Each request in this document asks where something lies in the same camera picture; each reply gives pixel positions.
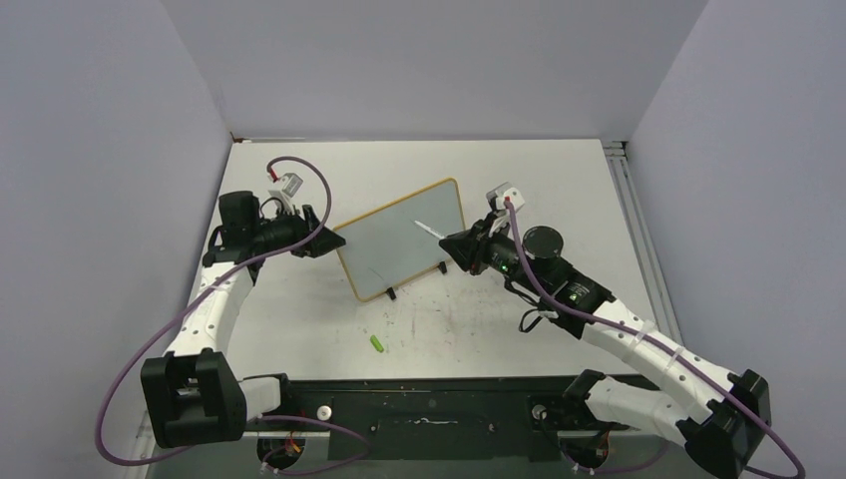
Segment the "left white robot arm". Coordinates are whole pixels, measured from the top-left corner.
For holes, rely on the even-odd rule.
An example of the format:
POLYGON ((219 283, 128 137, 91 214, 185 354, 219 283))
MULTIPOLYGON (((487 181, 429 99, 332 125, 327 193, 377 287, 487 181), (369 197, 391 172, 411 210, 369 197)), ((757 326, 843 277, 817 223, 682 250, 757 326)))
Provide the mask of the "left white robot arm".
POLYGON ((278 249, 317 258, 346 244, 321 226, 314 209, 297 210, 279 199, 280 212, 261 215, 249 191, 218 199, 221 224, 202 258, 198 305, 161 357, 148 359, 141 382, 157 444, 166 449, 233 441, 248 421, 289 427, 297 402, 282 392, 283 374, 239 379, 226 360, 240 309, 254 288, 267 255, 278 249))

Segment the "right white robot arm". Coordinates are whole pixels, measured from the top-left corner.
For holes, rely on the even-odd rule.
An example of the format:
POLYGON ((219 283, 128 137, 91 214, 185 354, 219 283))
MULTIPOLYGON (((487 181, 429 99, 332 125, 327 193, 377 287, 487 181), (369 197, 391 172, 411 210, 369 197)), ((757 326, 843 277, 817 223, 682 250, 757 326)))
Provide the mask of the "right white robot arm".
POLYGON ((564 240, 546 226, 515 242, 501 214, 440 239, 440 248, 464 271, 501 274, 538 296, 542 314, 574 338, 604 350, 655 388, 627 385, 586 370, 566 392, 564 410, 578 427, 617 423, 682 447, 716 478, 737 478, 771 423, 769 384, 752 369, 737 373, 713 364, 660 333, 607 288, 563 259, 564 240))

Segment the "yellow framed whiteboard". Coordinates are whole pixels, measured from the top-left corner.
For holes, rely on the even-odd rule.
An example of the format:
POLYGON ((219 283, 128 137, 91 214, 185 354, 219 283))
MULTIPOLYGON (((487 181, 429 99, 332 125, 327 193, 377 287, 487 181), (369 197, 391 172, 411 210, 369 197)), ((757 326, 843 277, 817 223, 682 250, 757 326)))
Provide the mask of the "yellow framed whiteboard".
POLYGON ((464 230, 457 181, 443 179, 334 228, 346 239, 337 254, 358 301, 394 300, 399 287, 431 271, 448 272, 450 256, 415 220, 444 236, 464 230))

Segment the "white green marker pen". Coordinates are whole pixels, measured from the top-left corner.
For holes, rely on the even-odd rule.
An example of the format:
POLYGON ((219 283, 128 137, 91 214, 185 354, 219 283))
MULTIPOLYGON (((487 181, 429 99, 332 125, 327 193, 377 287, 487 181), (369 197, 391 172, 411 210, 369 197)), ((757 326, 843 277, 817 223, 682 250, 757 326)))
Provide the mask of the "white green marker pen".
POLYGON ((441 233, 439 233, 438 231, 434 230, 433 228, 429 227, 428 225, 426 225, 426 224, 424 224, 424 223, 422 223, 422 222, 420 222, 420 221, 415 220, 415 221, 414 221, 414 225, 415 225, 415 226, 417 226, 417 227, 418 227, 419 229, 421 229, 422 231, 424 231, 425 233, 427 233, 428 235, 430 235, 430 236, 432 236, 433 238, 435 238, 436 240, 442 240, 442 239, 444 239, 444 238, 445 238, 445 236, 444 236, 444 235, 442 235, 442 234, 441 234, 441 233))

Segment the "green marker cap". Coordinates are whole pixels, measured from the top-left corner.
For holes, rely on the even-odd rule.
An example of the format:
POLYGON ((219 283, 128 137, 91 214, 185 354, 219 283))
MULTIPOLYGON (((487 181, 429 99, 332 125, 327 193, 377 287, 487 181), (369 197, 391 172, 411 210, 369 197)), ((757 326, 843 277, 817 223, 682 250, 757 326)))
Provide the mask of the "green marker cap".
POLYGON ((379 352, 379 353, 383 353, 383 352, 384 352, 384 346, 382 345, 382 343, 380 342, 380 340, 378 339, 378 337, 377 337, 377 336, 375 336, 375 335, 371 335, 371 336, 370 336, 370 338, 369 338, 369 340, 370 340, 370 342, 371 342, 372 346, 374 347, 374 349, 375 349, 377 352, 379 352))

